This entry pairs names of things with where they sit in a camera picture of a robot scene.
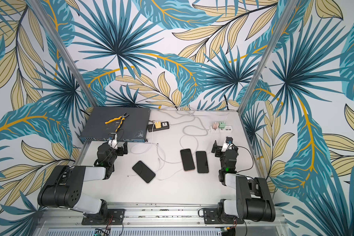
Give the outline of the phone with light blue case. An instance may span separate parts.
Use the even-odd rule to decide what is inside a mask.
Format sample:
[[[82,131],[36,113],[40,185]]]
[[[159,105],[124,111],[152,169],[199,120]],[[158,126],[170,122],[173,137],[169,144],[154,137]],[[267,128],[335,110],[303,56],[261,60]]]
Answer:
[[[199,174],[206,174],[209,172],[207,154],[205,151],[196,152],[196,163],[197,163],[197,172]]]

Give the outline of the phone with pink case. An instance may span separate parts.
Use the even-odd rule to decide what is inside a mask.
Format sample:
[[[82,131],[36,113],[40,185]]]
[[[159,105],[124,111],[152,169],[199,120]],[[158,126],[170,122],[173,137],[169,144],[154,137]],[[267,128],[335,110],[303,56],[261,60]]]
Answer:
[[[195,169],[195,164],[193,161],[193,156],[191,149],[181,149],[180,150],[181,158],[182,158],[182,163],[183,163],[183,169],[184,171],[192,171]]]

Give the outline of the black phone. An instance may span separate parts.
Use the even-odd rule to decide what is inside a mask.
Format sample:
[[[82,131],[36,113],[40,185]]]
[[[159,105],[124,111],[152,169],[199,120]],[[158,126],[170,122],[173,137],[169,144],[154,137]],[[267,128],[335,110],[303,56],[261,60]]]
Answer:
[[[151,170],[144,162],[138,161],[133,167],[132,170],[145,182],[150,183],[155,177],[156,174]]]

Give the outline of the white charging cable pink phone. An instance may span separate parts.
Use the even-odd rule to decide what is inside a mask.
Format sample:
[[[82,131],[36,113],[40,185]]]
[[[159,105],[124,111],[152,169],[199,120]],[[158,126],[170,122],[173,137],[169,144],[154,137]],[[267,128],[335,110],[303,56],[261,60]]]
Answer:
[[[204,125],[200,117],[193,116],[193,119],[186,123],[187,125],[182,128],[181,147],[183,147],[183,138],[188,137],[196,142],[196,150],[211,152],[213,143],[221,139],[220,133],[212,132],[210,128]]]

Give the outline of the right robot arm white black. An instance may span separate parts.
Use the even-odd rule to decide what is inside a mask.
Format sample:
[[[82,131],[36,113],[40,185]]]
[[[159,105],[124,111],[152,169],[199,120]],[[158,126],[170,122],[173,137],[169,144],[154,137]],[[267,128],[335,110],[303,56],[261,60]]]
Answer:
[[[238,146],[230,137],[219,146],[214,142],[211,152],[220,160],[219,182],[235,190],[235,199],[221,199],[216,208],[204,209],[208,224],[242,223],[244,220],[273,222],[275,205],[264,178],[241,175],[236,170]]]

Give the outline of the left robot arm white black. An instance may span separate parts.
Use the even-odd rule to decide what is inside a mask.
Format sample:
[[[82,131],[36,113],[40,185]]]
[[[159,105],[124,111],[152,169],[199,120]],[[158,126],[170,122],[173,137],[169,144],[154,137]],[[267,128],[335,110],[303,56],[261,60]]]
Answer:
[[[120,225],[124,209],[110,209],[103,199],[96,199],[82,192],[83,183],[102,181],[114,172],[117,157],[128,154],[127,142],[121,147],[114,141],[103,143],[97,149],[93,166],[56,167],[38,194],[37,202],[42,207],[67,208],[83,213],[83,225]]]

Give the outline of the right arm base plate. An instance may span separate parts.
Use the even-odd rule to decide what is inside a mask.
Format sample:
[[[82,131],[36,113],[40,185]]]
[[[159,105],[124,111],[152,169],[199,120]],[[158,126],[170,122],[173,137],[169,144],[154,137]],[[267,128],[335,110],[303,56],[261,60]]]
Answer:
[[[204,218],[206,225],[236,225],[244,223],[244,221],[237,216],[227,215],[223,210],[217,208],[202,208],[199,216]]]

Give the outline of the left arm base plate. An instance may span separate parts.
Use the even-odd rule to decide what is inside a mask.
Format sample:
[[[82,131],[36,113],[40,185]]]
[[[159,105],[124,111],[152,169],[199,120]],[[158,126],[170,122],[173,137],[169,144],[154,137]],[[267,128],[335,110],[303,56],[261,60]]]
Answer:
[[[97,214],[84,213],[82,225],[122,225],[124,220],[124,213],[125,209],[123,208],[107,209]]]

